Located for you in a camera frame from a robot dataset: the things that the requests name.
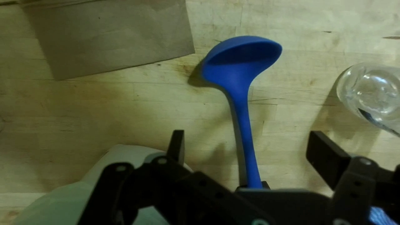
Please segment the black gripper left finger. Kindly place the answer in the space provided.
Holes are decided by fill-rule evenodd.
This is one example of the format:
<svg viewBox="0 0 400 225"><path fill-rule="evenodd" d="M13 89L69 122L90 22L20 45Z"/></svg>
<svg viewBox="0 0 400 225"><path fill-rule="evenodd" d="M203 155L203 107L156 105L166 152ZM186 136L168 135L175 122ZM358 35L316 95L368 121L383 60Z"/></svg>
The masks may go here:
<svg viewBox="0 0 400 225"><path fill-rule="evenodd" d="M183 165L185 159L185 131L184 130L174 130L170 144L166 151L166 155Z"/></svg>

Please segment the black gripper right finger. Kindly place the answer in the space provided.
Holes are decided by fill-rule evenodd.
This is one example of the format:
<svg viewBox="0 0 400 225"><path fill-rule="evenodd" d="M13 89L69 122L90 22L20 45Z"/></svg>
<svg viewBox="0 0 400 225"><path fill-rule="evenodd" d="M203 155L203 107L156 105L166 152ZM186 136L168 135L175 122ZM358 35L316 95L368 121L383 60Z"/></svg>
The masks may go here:
<svg viewBox="0 0 400 225"><path fill-rule="evenodd" d="M323 131L310 131L306 160L325 184L334 190L348 169L351 156Z"/></svg>

